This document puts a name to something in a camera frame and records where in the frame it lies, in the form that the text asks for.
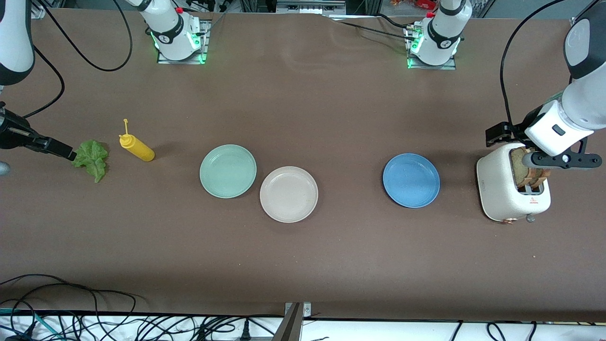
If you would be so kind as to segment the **brown bread slice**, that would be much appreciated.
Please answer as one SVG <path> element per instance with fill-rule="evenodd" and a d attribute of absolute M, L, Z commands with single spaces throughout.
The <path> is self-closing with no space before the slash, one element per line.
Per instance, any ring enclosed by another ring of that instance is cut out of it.
<path fill-rule="evenodd" d="M 533 178 L 528 183 L 531 188 L 538 188 L 551 175 L 549 168 L 532 168 L 532 171 Z"/>
<path fill-rule="evenodd" d="M 524 147 L 518 147 L 511 150 L 509 158 L 511 161 L 512 173 L 517 188 L 523 188 L 529 185 L 537 175 L 536 168 L 530 168 L 523 163 L 524 156 L 529 154 L 530 150 Z"/>

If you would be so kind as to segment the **green lettuce leaf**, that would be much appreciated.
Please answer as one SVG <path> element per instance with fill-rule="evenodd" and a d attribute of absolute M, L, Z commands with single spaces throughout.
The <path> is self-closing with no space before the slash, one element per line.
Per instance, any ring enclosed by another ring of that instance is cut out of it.
<path fill-rule="evenodd" d="M 102 181 L 106 174 L 106 158 L 109 156 L 107 149 L 96 140 L 82 142 L 75 151 L 76 157 L 71 162 L 75 168 L 85 168 L 87 173 L 94 177 L 94 182 Z"/>

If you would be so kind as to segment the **blue round plate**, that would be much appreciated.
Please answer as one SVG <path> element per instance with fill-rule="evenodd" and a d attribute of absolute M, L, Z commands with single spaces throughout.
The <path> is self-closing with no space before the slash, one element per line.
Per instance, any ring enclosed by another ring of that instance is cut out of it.
<path fill-rule="evenodd" d="M 441 179 L 435 165 L 414 153 L 392 157 L 382 174 L 383 188 L 394 203 L 407 208 L 430 205 L 441 190 Z"/>

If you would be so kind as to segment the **green round plate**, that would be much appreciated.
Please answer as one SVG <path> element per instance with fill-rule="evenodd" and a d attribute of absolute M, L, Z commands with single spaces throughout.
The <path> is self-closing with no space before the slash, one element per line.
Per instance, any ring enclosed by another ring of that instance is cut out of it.
<path fill-rule="evenodd" d="M 256 160 L 240 145 L 220 145 L 204 157 L 199 179 L 210 195 L 228 199 L 238 197 L 253 185 L 257 175 Z"/>

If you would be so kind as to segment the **beige round plate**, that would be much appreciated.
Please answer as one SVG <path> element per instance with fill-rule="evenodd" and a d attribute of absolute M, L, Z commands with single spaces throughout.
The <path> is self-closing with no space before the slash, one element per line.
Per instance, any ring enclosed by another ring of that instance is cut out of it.
<path fill-rule="evenodd" d="M 316 208 L 320 192 L 310 173 L 295 166 L 270 172 L 260 186 L 260 205 L 273 220 L 297 223 Z"/>

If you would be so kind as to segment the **white two-slot toaster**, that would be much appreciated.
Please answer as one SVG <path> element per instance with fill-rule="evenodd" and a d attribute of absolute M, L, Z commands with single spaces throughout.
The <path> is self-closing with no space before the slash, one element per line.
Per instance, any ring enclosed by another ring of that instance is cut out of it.
<path fill-rule="evenodd" d="M 495 222 L 513 223 L 547 211 L 552 199 L 548 181 L 536 188 L 528 183 L 534 177 L 531 171 L 524 177 L 524 185 L 517 186 L 511 154 L 522 148 L 521 143 L 498 147 L 476 163 L 479 197 L 485 215 Z"/>

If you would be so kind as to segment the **yellow squeeze bottle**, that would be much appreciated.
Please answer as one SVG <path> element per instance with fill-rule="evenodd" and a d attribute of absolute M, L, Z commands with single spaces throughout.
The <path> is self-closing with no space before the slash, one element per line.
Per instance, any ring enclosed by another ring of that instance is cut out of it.
<path fill-rule="evenodd" d="M 121 147 L 138 157 L 140 160 L 144 162 L 151 162 L 155 157 L 154 150 L 152 150 L 145 143 L 136 138 L 136 136 L 129 133 L 128 119 L 123 119 L 123 122 L 124 134 L 119 135 L 119 142 Z"/>

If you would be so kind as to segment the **red orange packet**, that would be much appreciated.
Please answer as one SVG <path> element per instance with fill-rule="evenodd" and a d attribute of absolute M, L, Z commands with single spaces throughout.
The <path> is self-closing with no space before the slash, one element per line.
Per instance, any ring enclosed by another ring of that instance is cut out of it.
<path fill-rule="evenodd" d="M 439 0 L 390 0 L 390 2 L 393 6 L 409 4 L 427 11 L 434 11 L 439 4 Z"/>

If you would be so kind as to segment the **white lower bench ledge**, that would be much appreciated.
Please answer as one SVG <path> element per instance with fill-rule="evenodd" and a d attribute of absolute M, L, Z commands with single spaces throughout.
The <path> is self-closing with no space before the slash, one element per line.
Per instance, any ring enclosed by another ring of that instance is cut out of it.
<path fill-rule="evenodd" d="M 95 316 L 9 312 L 0 308 L 0 341 L 271 341 L 276 317 Z M 606 341 L 606 324 L 305 320 L 301 341 Z"/>

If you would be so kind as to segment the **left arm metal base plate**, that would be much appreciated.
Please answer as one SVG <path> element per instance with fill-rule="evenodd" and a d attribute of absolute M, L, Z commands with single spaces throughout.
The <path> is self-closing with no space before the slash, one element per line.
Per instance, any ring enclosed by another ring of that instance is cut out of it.
<path fill-rule="evenodd" d="M 449 60 L 442 65 L 430 65 L 423 63 L 418 56 L 409 55 L 407 56 L 407 67 L 409 69 L 424 69 L 424 70 L 435 70 L 435 71 L 454 71 L 456 69 L 455 57 L 451 56 Z"/>

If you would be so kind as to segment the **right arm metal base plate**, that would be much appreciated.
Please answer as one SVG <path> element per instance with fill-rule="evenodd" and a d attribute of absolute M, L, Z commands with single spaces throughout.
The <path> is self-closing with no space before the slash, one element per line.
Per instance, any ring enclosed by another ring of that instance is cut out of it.
<path fill-rule="evenodd" d="M 158 64 L 205 64 L 212 22 L 182 13 L 175 27 L 166 32 L 151 31 L 158 50 Z"/>

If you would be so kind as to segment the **aluminium frame with sockets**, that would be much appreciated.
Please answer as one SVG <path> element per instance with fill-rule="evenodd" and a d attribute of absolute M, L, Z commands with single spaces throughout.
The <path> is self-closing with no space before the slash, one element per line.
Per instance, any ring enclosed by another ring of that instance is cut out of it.
<path fill-rule="evenodd" d="M 385 0 L 236 0 L 243 12 L 366 16 L 380 12 Z"/>

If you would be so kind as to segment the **silver angle bracket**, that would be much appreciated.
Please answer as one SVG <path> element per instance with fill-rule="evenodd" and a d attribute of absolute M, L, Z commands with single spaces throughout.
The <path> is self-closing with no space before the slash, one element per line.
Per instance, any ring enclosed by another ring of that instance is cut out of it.
<path fill-rule="evenodd" d="M 285 315 L 286 313 L 288 313 L 290 307 L 293 305 L 293 302 L 286 302 L 285 303 Z M 312 303 L 311 302 L 301 302 L 301 306 L 303 309 L 303 317 L 304 318 L 308 318 L 311 317 L 312 315 Z"/>

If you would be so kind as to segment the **dark metal mount post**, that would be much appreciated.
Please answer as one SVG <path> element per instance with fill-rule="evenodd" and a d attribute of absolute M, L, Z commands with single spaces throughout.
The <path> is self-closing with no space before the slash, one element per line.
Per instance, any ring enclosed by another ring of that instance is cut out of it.
<path fill-rule="evenodd" d="M 303 302 L 290 303 L 271 341 L 300 341 L 304 313 Z"/>

